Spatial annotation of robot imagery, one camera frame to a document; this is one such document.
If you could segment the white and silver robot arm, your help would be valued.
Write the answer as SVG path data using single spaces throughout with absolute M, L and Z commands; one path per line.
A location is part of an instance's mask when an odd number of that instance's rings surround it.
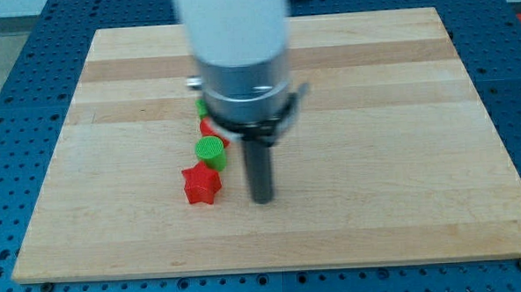
M 281 111 L 290 85 L 288 0 L 173 0 L 210 114 L 235 123 Z

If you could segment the green block behind arm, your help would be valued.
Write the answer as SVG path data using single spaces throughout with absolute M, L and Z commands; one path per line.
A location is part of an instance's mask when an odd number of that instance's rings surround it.
M 197 116 L 198 116 L 198 118 L 200 118 L 200 120 L 203 120 L 209 116 L 209 112 L 208 112 L 204 99 L 198 98 L 195 101 L 195 107 L 196 107 Z

